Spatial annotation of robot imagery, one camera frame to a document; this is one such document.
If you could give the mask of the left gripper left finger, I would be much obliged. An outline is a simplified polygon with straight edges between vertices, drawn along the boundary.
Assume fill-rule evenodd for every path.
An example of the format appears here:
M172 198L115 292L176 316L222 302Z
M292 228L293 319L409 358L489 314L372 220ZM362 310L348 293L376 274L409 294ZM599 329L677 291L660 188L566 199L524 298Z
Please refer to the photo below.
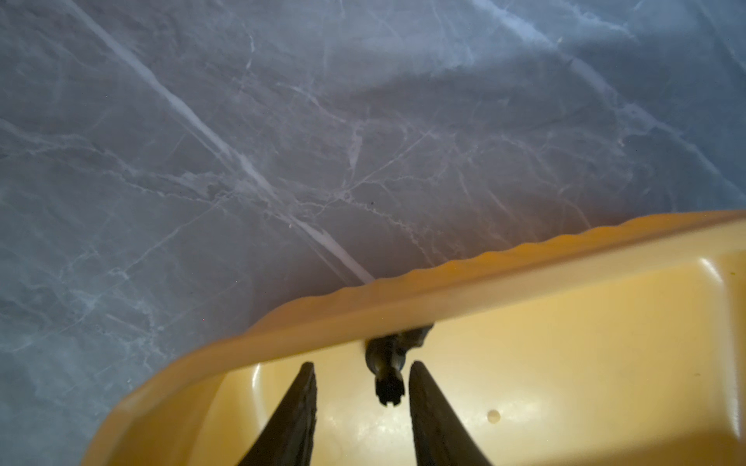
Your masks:
M309 466L317 421L315 367L304 362L267 425L238 465Z

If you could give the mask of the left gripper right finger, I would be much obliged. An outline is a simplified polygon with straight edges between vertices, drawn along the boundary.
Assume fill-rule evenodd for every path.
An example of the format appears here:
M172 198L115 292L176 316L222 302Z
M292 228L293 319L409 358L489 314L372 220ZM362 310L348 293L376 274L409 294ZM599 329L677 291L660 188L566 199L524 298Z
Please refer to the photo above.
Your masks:
M418 465L491 465L423 362L413 363L408 388Z

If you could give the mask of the black chess rook piece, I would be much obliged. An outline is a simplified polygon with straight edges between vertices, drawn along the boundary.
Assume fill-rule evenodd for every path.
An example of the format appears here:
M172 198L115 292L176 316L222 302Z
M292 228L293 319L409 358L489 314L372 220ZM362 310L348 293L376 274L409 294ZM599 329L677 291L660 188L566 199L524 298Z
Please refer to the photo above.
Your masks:
M405 395L401 371L408 351L423 347L434 324L369 340L365 346L365 362L375 378L375 392L383 406L398 406Z

